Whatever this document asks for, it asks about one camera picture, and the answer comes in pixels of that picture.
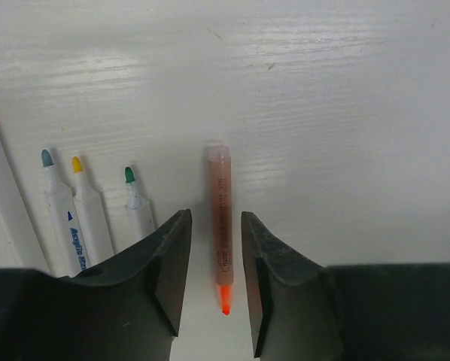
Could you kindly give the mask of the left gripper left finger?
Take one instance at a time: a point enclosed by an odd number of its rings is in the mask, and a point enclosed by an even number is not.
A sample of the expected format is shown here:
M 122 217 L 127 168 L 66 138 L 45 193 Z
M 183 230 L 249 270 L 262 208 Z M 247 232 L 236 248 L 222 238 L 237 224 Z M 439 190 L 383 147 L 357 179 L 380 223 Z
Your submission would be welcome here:
M 79 275 L 0 268 L 0 360 L 168 360 L 178 336 L 192 214 Z

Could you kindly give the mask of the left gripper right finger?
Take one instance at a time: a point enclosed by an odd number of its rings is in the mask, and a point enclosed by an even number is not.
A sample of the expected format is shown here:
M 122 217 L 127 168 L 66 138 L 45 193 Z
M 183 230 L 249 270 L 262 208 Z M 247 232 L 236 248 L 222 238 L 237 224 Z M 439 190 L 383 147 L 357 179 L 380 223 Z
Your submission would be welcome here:
M 323 267 L 241 215 L 254 356 L 450 360 L 450 263 Z

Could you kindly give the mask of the grey capped marker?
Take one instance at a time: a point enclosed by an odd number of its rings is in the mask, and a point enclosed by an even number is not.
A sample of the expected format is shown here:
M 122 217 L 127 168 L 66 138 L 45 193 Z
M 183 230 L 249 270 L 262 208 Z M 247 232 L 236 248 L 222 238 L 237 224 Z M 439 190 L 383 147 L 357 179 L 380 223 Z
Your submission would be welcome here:
M 71 188 L 62 182 L 48 150 L 41 151 L 41 161 L 46 177 L 44 195 L 53 231 L 66 274 L 74 277 L 90 267 L 90 260 L 74 206 L 73 194 Z

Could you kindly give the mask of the yellow capped marker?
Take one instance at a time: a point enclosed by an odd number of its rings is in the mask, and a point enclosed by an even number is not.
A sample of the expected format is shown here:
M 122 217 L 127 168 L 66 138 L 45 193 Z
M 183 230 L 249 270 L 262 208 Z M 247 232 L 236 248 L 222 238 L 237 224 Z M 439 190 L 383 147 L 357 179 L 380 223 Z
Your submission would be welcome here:
M 95 266 L 111 258 L 114 255 L 114 248 L 102 197 L 91 187 L 80 158 L 74 156 L 71 162 L 76 180 L 74 205 L 78 213 L 90 265 Z

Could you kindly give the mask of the green capped thin marker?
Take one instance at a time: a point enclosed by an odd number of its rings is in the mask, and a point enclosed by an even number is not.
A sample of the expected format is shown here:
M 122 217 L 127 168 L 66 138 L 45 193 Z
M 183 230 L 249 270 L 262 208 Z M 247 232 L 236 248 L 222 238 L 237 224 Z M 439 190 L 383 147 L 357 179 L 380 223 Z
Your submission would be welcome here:
M 156 227 L 150 202 L 141 195 L 135 175 L 130 166 L 124 169 L 127 201 L 125 211 L 132 224 L 137 239 L 140 241 L 152 234 Z

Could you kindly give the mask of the tan orange marker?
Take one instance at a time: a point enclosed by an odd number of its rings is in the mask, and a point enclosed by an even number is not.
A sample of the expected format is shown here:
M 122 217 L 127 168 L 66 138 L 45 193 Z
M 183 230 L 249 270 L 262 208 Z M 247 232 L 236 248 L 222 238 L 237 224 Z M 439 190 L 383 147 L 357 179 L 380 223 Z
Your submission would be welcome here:
M 208 165 L 214 282 L 220 310 L 228 315 L 232 310 L 234 283 L 232 160 L 228 146 L 219 141 L 209 141 L 204 155 Z

